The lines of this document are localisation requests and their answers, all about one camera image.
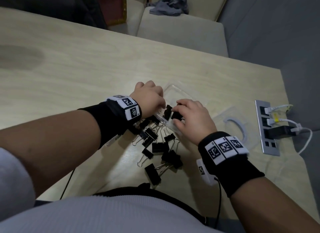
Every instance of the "sofa cushion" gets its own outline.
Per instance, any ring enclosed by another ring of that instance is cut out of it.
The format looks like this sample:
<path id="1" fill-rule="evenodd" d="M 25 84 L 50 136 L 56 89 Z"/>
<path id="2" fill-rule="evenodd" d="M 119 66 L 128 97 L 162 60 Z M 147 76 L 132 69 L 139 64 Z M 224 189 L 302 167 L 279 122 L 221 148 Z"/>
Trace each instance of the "sofa cushion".
<path id="1" fill-rule="evenodd" d="M 138 37 L 228 57 L 221 23 L 186 14 L 153 15 L 149 13 L 151 8 L 143 13 Z"/>
<path id="2" fill-rule="evenodd" d="M 108 30 L 131 36 L 137 36 L 143 11 L 143 3 L 136 0 L 127 0 L 127 22 L 125 24 L 109 26 Z"/>

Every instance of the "black wire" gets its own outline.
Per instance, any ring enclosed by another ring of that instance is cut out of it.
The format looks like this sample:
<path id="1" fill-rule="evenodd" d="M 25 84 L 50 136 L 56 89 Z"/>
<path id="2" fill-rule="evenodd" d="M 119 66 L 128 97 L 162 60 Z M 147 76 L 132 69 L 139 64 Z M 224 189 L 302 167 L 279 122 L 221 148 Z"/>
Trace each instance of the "black wire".
<path id="1" fill-rule="evenodd" d="M 216 222 L 214 223 L 214 228 L 216 229 L 218 226 L 218 221 L 219 221 L 219 216 L 220 216 L 220 209 L 221 209 L 221 185 L 220 182 L 217 178 L 214 178 L 218 184 L 219 184 L 219 190 L 220 190 L 220 198 L 219 198 L 219 208 L 218 208 L 218 214 L 217 214 L 217 218 L 216 218 Z"/>
<path id="2" fill-rule="evenodd" d="M 71 173 L 71 175 L 70 175 L 70 177 L 69 177 L 69 180 L 68 180 L 68 182 L 66 183 L 66 187 L 64 188 L 64 190 L 63 190 L 63 192 L 62 192 L 62 195 L 61 195 L 61 197 L 60 197 L 60 199 L 59 199 L 59 200 L 61 200 L 61 199 L 62 199 L 62 197 L 63 197 L 63 195 L 64 195 L 64 192 L 65 192 L 65 191 L 66 191 L 66 189 L 67 189 L 67 186 L 68 186 L 68 184 L 69 184 L 69 182 L 70 182 L 70 180 L 71 180 L 71 177 L 72 177 L 72 175 L 73 175 L 74 171 L 75 171 L 75 169 L 72 171 L 72 173 Z"/>

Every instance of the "light wood table surface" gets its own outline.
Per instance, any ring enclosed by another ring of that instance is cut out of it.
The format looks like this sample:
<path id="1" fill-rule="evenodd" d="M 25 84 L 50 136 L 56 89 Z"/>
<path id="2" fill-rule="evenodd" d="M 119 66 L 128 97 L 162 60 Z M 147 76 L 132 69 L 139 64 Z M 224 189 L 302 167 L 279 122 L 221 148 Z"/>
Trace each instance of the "light wood table surface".
<path id="1" fill-rule="evenodd" d="M 12 9 L 0 8 L 0 23 L 0 129 L 94 105 L 111 95 L 130 94 L 138 81 L 148 80 L 157 85 L 181 81 L 210 99 L 207 108 L 212 115 L 234 105 L 257 132 L 255 99 L 272 105 L 288 103 L 278 69 Z M 133 138 L 126 132 L 80 165 L 64 197 L 148 182 L 144 169 L 136 165 L 143 147 L 132 146 Z M 197 149 L 184 145 L 187 149 L 178 150 L 182 170 L 168 170 L 156 189 L 215 217 L 218 186 L 202 182 L 195 162 Z M 281 140 L 280 150 L 280 157 L 268 156 L 258 145 L 249 159 L 275 181 L 283 161 L 292 158 L 275 183 L 319 222 L 303 159 L 291 139 Z M 151 162 L 158 165 L 160 156 L 144 165 Z M 40 199 L 58 200 L 67 180 L 64 177 Z M 224 191 L 221 216 L 237 218 Z"/>

